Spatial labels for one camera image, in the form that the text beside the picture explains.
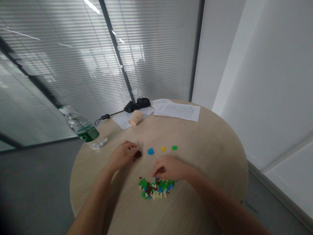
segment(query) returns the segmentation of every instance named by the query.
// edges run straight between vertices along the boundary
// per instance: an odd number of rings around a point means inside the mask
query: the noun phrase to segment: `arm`
[[[136,151],[128,154],[127,149],[136,147],[136,144],[126,140],[113,151],[67,234],[102,233],[112,177],[118,169],[125,166],[135,155]]]
[[[153,177],[186,180],[198,193],[210,214],[226,235],[270,234],[270,232],[238,202],[225,195],[195,168],[173,158],[158,158]]]

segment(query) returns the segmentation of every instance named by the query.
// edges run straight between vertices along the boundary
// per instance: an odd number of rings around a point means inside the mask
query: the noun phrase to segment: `paper sheet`
[[[168,102],[157,112],[155,112],[155,115],[165,115],[198,122],[200,109],[200,106]]]
[[[168,99],[158,99],[151,102],[151,106],[157,110],[162,108],[166,103],[172,103],[172,101]]]
[[[148,117],[151,113],[153,113],[155,110],[153,108],[147,107],[142,108],[140,111],[143,113],[142,119]],[[126,130],[128,127],[131,127],[129,124],[130,117],[133,115],[133,113],[122,113],[119,115],[116,115],[112,117],[112,119],[120,126],[122,130]]]

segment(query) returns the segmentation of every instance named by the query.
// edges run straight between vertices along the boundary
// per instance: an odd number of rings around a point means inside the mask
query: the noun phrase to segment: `table top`
[[[175,184],[167,198],[142,198],[139,177],[153,182],[153,164],[164,154],[179,156],[226,194],[238,202],[244,200],[248,166],[242,144],[221,117],[204,107],[198,122],[152,114],[125,131],[113,119],[103,122],[98,130],[108,142],[98,150],[83,144],[72,169],[70,199],[75,216],[108,157],[122,141],[134,142],[142,151],[141,158],[113,177],[103,234],[221,234],[195,190],[183,180]],[[154,155],[148,155],[149,148],[154,149]]]

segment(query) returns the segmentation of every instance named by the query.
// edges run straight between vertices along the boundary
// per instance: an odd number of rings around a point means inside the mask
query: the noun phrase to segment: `paper cup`
[[[138,122],[142,119],[143,113],[139,110],[135,110],[130,120],[128,121],[130,125],[136,126]]]

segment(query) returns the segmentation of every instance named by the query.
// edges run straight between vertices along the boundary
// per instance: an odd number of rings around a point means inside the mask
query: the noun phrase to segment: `green bottle label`
[[[82,134],[78,134],[79,138],[81,138],[86,143],[97,139],[99,135],[100,135],[99,132],[94,126],[89,131]]]

